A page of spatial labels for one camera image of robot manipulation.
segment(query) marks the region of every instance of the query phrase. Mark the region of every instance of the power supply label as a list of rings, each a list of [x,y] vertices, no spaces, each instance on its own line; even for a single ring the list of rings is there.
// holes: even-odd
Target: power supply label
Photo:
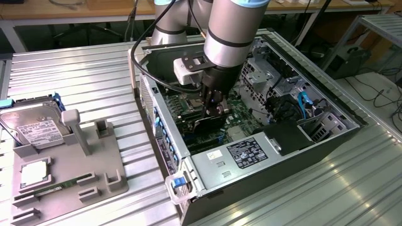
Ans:
[[[228,150],[241,169],[253,166],[269,158],[254,138],[228,146]]]
[[[54,120],[19,126],[18,130],[34,146],[45,145],[53,141],[63,139]]]

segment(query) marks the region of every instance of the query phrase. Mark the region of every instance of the black chair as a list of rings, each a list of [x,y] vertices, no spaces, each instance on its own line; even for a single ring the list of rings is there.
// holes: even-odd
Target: black chair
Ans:
[[[69,24],[70,25],[70,29],[65,32],[62,32],[61,34],[57,34],[57,29],[54,25],[49,25],[50,30],[51,30],[51,34],[53,34],[53,38],[54,38],[54,44],[57,47],[62,46],[62,38],[66,37],[67,35],[71,35],[74,33],[78,33],[79,31],[85,30],[86,31],[86,37],[87,37],[87,44],[89,46],[91,45],[91,31],[97,30],[103,32],[105,34],[113,35],[115,37],[119,38],[119,42],[123,42],[123,35],[119,34],[118,32],[111,30],[111,23],[107,22],[106,23],[106,27],[99,26],[98,24],[101,23],[85,23],[85,24],[79,24],[79,25],[74,25],[74,24]]]

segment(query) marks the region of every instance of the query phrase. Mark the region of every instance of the aluminum profile table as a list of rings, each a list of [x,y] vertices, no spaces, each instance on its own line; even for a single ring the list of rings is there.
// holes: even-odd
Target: aluminum profile table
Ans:
[[[370,31],[376,32],[380,36],[402,48],[402,16],[397,14],[358,16],[346,30],[345,35],[342,36],[332,53],[326,56],[321,67],[324,70],[328,69],[338,51],[346,44],[360,25],[364,25]]]
[[[370,113],[288,41],[268,32],[328,88],[369,122],[322,162],[193,225],[401,225],[401,136]],[[180,215],[130,89],[131,43],[15,54],[6,66],[7,96],[33,97],[58,90],[67,108],[83,114],[82,126],[107,118],[114,124],[130,191],[42,225],[177,226]],[[0,143],[0,225],[9,224],[11,137]]]

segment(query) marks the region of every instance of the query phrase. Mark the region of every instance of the wooden desk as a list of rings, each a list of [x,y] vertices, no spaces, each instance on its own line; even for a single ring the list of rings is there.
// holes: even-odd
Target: wooden desk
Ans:
[[[61,0],[61,2],[75,2],[75,0]],[[25,4],[5,5],[0,11],[5,19],[47,19],[93,16],[129,16],[133,8],[90,10],[87,5],[77,6],[77,10],[54,5],[49,0],[26,0]],[[155,5],[149,0],[139,0],[138,15],[154,15]]]
[[[321,0],[320,4],[310,4],[309,6],[308,12],[312,13],[312,17],[308,21],[297,44],[300,44],[302,39],[305,38],[313,21],[317,18],[318,11],[322,8],[324,1],[325,0]],[[380,1],[383,3],[381,13],[385,13],[393,3],[389,0]],[[266,14],[304,13],[306,7],[308,5],[304,5],[301,3],[289,3],[286,1],[280,4],[276,0],[272,0]],[[17,26],[126,21],[131,11],[131,8],[90,10],[87,8],[87,5],[77,6],[77,8],[77,10],[71,10],[67,7],[57,6],[51,4],[49,0],[26,0],[25,4],[0,5],[0,16],[3,18],[3,20],[0,20],[0,28],[3,29],[14,50],[17,52],[27,51],[23,41],[21,40],[19,35],[14,29]],[[373,10],[373,5],[352,6],[342,0],[333,0],[326,12],[365,10]],[[137,20],[147,19],[155,19],[154,0],[139,0]]]

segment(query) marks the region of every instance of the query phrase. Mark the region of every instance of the motherboard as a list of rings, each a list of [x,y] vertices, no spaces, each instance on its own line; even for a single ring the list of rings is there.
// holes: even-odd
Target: motherboard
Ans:
[[[262,126],[236,91],[228,97],[232,112],[221,117],[202,118],[198,94],[165,96],[165,100],[192,154],[250,136]]]

